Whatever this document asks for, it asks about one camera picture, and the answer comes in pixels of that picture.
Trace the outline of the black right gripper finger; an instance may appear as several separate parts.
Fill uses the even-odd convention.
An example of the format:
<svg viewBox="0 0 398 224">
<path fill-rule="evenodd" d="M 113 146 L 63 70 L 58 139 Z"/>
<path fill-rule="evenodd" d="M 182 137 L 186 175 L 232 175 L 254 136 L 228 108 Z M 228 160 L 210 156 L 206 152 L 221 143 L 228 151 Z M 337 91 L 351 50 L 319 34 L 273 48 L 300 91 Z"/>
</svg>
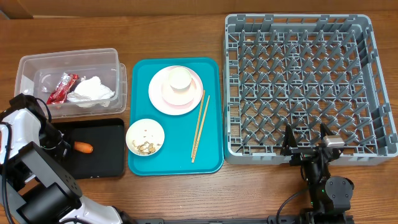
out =
<svg viewBox="0 0 398 224">
<path fill-rule="evenodd" d="M 282 144 L 284 149 L 288 149 L 290 147 L 297 147 L 297 142 L 295 140 L 291 125 L 287 124 L 285 127 L 284 141 Z"/>
<path fill-rule="evenodd" d="M 334 135 L 334 133 L 329 129 L 329 127 L 325 123 L 322 123 L 320 125 L 320 133 L 321 133 L 321 137 Z"/>
</svg>

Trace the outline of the orange carrot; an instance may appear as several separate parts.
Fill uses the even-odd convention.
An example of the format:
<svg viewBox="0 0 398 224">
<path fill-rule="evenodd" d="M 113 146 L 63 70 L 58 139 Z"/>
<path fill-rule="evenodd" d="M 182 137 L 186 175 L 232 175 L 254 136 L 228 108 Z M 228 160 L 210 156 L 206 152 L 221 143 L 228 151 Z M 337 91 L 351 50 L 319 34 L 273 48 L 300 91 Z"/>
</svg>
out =
<svg viewBox="0 0 398 224">
<path fill-rule="evenodd" d="M 75 141 L 73 145 L 74 150 L 85 154 L 91 154 L 93 152 L 93 146 L 85 142 Z"/>
</svg>

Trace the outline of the red snack wrapper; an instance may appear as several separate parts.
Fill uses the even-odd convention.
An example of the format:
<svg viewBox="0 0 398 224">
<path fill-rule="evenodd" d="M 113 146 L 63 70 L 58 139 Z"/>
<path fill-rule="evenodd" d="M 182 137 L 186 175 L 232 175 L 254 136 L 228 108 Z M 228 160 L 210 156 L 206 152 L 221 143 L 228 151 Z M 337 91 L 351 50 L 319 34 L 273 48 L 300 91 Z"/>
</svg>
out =
<svg viewBox="0 0 398 224">
<path fill-rule="evenodd" d="M 71 87 L 79 79 L 77 74 L 64 73 L 57 84 L 55 90 L 50 94 L 47 99 L 47 105 L 62 104 L 66 101 L 67 95 L 70 92 Z"/>
</svg>

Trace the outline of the white napkin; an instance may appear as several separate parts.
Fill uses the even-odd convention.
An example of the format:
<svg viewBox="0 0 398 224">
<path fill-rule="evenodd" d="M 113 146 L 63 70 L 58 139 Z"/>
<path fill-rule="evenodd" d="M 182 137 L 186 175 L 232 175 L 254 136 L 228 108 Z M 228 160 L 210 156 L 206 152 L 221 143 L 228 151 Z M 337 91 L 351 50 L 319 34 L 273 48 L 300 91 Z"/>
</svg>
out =
<svg viewBox="0 0 398 224">
<path fill-rule="evenodd" d="M 91 108 L 97 103 L 91 101 L 107 100 L 115 94 L 109 87 L 103 85 L 99 77 L 94 76 L 90 79 L 81 81 L 73 91 L 67 95 L 67 100 L 78 103 L 81 108 Z"/>
</svg>

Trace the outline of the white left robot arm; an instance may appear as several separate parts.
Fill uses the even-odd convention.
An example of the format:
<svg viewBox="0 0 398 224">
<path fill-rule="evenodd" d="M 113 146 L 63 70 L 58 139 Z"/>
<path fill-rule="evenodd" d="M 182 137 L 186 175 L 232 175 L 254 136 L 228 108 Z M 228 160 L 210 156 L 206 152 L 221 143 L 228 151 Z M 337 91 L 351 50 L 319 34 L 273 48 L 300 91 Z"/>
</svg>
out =
<svg viewBox="0 0 398 224">
<path fill-rule="evenodd" d="M 1 205 L 9 223 L 134 223 L 84 196 L 59 163 L 71 149 L 43 101 L 23 93 L 1 113 Z"/>
</svg>

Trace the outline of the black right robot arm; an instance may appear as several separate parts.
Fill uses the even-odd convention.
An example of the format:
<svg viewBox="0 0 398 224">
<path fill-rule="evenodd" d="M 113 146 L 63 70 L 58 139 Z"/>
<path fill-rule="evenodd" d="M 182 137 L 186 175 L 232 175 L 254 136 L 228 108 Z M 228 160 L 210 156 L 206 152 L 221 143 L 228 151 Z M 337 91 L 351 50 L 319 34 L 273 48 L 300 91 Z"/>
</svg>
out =
<svg viewBox="0 0 398 224">
<path fill-rule="evenodd" d="M 302 179 L 307 187 L 290 196 L 279 207 L 275 220 L 282 223 L 280 213 L 293 199 L 305 192 L 309 193 L 311 207 L 300 211 L 296 217 L 287 218 L 291 223 L 353 223 L 345 212 L 351 208 L 354 183 L 341 176 L 332 176 L 328 169 L 330 162 L 340 158 L 345 143 L 341 136 L 335 135 L 326 124 L 320 125 L 321 143 L 298 147 L 291 125 L 285 127 L 285 136 L 280 153 L 290 156 L 289 165 L 299 166 Z"/>
</svg>

